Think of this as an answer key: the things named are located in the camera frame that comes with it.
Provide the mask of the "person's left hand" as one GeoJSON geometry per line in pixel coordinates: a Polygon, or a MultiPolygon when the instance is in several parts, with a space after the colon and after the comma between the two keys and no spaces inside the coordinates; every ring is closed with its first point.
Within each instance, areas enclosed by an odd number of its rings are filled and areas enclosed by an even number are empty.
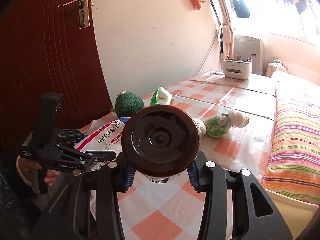
{"type": "MultiPolygon", "coordinates": [[[[16,160],[16,168],[20,177],[29,186],[37,181],[36,176],[39,177],[38,171],[42,170],[42,167],[37,161],[21,157],[18,157],[16,160]]],[[[59,171],[46,170],[43,181],[47,184],[47,186],[52,186],[56,182],[59,175],[59,171]]]]}

